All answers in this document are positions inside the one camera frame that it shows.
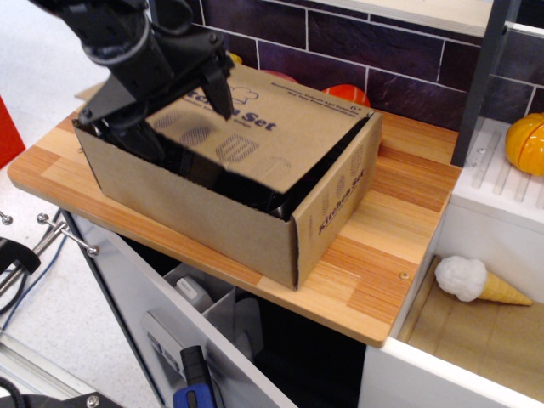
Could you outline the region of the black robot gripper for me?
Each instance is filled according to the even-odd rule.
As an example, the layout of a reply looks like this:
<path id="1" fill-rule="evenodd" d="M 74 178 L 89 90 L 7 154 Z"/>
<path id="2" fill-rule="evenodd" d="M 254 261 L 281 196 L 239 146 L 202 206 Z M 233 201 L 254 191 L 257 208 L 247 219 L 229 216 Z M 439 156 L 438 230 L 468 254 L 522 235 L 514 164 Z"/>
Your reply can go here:
<path id="1" fill-rule="evenodd" d="M 83 124 L 137 112 L 137 118 L 161 110 L 188 92 L 202 88 L 212 108 L 224 119 L 233 115 L 233 102 L 227 78 L 234 63 L 224 49 L 224 37 L 202 27 L 181 35 L 159 31 L 146 25 L 134 46 L 117 56 L 90 59 L 110 70 L 103 87 L 79 114 Z M 161 164 L 166 152 L 158 133 L 146 121 L 113 122 L 95 125 L 106 142 L 148 162 Z"/>

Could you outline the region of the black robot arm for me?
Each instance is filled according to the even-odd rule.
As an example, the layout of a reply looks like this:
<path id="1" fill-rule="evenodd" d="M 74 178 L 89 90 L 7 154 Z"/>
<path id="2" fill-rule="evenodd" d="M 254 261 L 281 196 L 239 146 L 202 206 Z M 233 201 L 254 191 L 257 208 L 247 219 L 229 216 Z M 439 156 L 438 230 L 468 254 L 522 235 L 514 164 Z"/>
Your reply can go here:
<path id="1" fill-rule="evenodd" d="M 79 114 L 107 142 L 155 164 L 167 141 L 146 119 L 196 88 L 224 119 L 233 114 L 227 78 L 234 66 L 224 38 L 194 25 L 184 1 L 37 1 L 78 37 L 110 75 Z"/>

